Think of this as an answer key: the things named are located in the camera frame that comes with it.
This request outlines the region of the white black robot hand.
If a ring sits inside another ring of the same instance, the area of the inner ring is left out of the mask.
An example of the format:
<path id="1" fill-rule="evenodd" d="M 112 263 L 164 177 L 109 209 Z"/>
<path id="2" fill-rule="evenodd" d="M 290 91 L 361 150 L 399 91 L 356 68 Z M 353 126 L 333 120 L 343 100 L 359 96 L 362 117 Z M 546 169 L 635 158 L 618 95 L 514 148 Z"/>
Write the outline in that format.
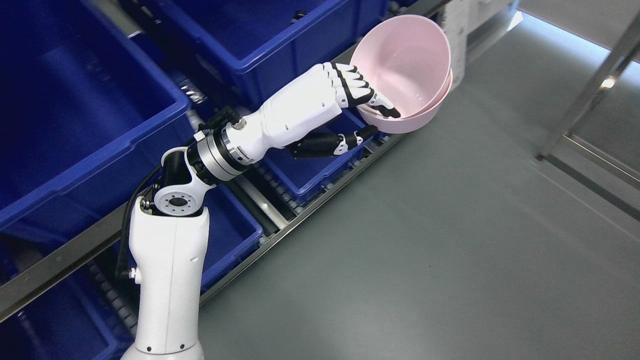
<path id="1" fill-rule="evenodd" d="M 401 116 L 355 65 L 314 64 L 249 114 L 246 127 L 240 130 L 244 137 L 241 148 L 253 161 L 259 161 L 270 148 L 285 148 L 342 114 L 343 109 L 363 104 L 382 116 Z"/>

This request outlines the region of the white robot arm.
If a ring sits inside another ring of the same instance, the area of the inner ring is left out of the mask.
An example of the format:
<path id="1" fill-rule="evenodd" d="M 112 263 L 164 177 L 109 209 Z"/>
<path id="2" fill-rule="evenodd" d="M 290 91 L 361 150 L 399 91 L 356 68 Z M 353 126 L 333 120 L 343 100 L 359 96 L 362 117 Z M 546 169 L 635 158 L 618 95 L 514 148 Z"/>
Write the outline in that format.
<path id="1" fill-rule="evenodd" d="M 205 195 L 240 175 L 249 158 L 229 142 L 228 129 L 246 118 L 232 107 L 217 112 L 185 145 L 167 150 L 146 194 L 126 203 L 117 273 L 140 285 L 137 327 L 124 360 L 203 360 L 198 335 L 202 271 L 210 236 Z"/>

